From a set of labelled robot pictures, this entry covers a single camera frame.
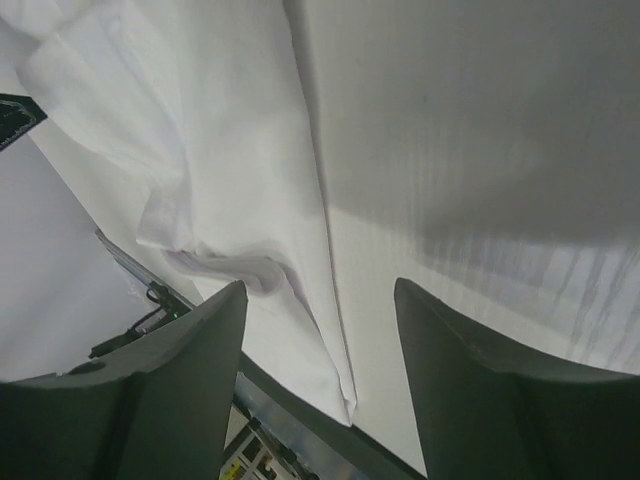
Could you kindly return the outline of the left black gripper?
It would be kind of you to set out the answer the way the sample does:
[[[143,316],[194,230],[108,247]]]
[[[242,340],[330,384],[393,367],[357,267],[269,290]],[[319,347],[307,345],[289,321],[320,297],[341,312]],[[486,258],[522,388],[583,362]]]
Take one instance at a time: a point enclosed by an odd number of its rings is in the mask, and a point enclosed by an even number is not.
[[[7,93],[0,94],[0,116],[2,151],[47,119],[31,97]]]

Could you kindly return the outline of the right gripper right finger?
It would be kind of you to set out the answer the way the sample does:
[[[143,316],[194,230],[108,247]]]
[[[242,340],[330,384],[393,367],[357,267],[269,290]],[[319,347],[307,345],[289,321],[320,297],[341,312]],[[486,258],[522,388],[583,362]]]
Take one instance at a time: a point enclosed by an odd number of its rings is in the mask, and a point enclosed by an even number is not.
[[[429,478],[638,477],[637,376],[526,346],[408,279],[394,302]]]

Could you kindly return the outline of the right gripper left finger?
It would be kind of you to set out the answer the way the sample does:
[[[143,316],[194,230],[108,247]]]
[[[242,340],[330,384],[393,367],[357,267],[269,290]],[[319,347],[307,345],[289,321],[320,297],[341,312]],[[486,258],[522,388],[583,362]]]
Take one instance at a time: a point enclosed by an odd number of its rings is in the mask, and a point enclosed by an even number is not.
[[[65,374],[1,387],[5,479],[215,479],[241,357],[245,285]]]

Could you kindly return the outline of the white t shirt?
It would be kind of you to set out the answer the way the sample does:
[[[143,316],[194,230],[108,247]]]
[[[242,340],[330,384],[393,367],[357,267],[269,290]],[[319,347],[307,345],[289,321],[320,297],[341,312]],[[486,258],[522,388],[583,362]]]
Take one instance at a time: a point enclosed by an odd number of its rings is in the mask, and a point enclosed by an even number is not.
[[[242,281],[245,354],[350,425],[310,119],[279,1],[5,1],[21,86],[135,242],[202,296]]]

